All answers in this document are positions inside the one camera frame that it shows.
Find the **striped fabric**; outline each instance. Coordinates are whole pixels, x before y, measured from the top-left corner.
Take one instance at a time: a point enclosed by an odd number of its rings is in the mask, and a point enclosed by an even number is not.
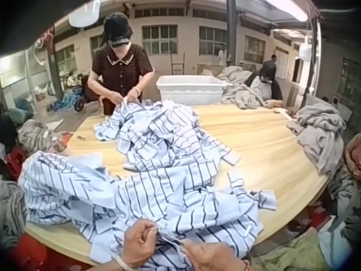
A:
[[[107,174],[101,155],[65,158],[37,152],[24,163],[19,178],[26,192],[28,220],[41,224],[72,221],[92,243],[90,257],[99,263],[121,251],[124,231],[138,218],[155,221],[161,233],[179,239],[226,242],[238,257],[244,257],[263,228],[259,208],[276,206],[273,192],[247,192],[236,171],[228,173],[229,188],[215,191],[221,158],[235,164],[239,157],[202,131],[187,107],[154,105],[147,110],[131,106],[117,108],[123,110],[118,124],[110,118],[96,132],[107,140],[121,138],[118,149],[128,156],[125,167],[138,173],[119,181]],[[177,113],[182,113],[178,120]],[[184,254],[160,239],[142,270],[190,268]]]

